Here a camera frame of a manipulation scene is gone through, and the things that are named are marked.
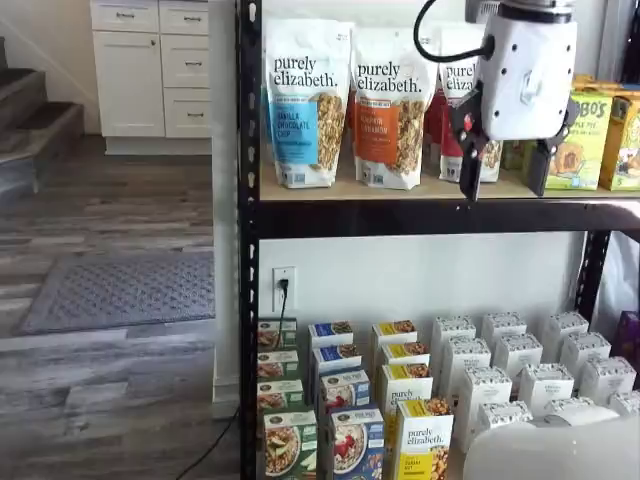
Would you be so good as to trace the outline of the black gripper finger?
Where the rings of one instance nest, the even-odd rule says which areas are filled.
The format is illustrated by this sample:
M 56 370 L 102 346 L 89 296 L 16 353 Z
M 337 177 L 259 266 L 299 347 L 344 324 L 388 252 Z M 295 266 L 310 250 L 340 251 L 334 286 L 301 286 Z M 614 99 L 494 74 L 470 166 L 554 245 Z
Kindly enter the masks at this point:
M 560 146 L 565 142 L 578 114 L 577 103 L 569 98 L 564 111 L 564 119 L 557 133 L 550 138 L 533 141 L 533 147 L 526 168 L 526 186 L 536 195 L 543 196 L 551 164 Z
M 470 92 L 448 107 L 452 133 L 462 151 L 459 187 L 469 201 L 478 199 L 480 156 L 489 142 L 482 121 L 483 90 L 483 82 L 477 81 Z

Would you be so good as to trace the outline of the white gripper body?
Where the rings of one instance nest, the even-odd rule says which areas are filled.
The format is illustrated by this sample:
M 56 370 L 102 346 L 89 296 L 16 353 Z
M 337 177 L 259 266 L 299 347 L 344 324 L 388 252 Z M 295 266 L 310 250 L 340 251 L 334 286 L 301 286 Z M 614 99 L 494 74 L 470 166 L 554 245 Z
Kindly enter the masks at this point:
M 481 122 L 491 140 L 546 139 L 565 119 L 574 75 L 572 4 L 501 4 L 486 24 L 491 53 L 479 58 Z

